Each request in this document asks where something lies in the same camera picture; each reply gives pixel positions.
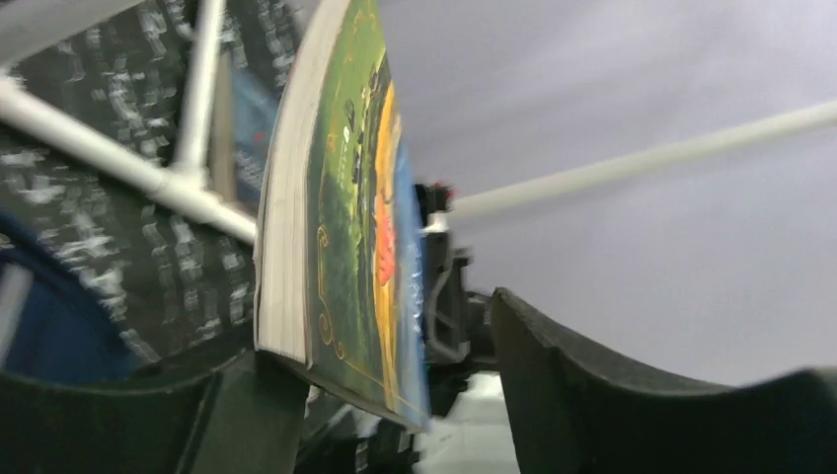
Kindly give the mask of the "navy blue student backpack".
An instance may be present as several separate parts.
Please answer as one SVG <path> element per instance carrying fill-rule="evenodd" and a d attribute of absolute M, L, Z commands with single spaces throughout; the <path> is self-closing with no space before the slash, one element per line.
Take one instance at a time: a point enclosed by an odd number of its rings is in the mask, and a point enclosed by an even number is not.
<path fill-rule="evenodd" d="M 21 220 L 1 213 L 1 368 L 62 385 L 122 380 L 139 362 L 120 328 Z"/>

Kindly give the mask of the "Animal Farm paperback book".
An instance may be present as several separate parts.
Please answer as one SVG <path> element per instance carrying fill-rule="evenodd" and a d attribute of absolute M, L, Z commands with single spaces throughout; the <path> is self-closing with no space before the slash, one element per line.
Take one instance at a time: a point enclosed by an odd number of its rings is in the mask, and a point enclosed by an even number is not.
<path fill-rule="evenodd" d="M 254 345 L 410 431 L 429 418 L 421 218 L 374 1 L 323 1 L 268 151 Z"/>

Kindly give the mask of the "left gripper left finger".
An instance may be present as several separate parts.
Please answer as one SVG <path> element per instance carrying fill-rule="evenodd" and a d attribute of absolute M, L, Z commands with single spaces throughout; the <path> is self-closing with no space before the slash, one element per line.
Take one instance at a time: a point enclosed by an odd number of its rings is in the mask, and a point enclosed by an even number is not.
<path fill-rule="evenodd" d="M 176 381 L 1 378 L 4 473 L 290 473 L 309 386 L 244 353 Z"/>

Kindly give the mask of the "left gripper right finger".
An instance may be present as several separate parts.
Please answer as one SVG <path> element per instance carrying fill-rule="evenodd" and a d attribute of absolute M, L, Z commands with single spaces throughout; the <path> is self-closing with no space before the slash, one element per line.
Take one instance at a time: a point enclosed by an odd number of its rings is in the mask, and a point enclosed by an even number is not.
<path fill-rule="evenodd" d="M 743 387 L 667 372 L 557 323 L 506 288 L 491 322 L 524 473 L 832 473 L 836 371 Z"/>

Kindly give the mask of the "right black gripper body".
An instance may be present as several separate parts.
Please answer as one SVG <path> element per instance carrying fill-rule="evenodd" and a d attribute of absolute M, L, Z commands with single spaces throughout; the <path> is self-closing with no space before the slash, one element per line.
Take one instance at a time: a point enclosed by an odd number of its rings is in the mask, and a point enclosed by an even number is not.
<path fill-rule="evenodd" d="M 446 417 L 471 375 L 496 369 L 490 297 L 466 288 L 472 252 L 455 244 L 447 223 L 451 188 L 417 184 L 415 192 L 422 224 L 422 330 L 429 404 L 432 416 Z"/>

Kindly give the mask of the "Nineteen Eighty-Four blue book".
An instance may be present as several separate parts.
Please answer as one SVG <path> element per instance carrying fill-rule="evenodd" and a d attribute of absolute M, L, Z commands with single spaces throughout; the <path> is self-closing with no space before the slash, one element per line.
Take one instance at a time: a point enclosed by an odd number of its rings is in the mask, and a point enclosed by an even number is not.
<path fill-rule="evenodd" d="M 229 53 L 222 53 L 207 165 L 211 188 L 248 214 L 258 212 L 277 109 L 277 95 L 247 69 L 234 66 Z"/>

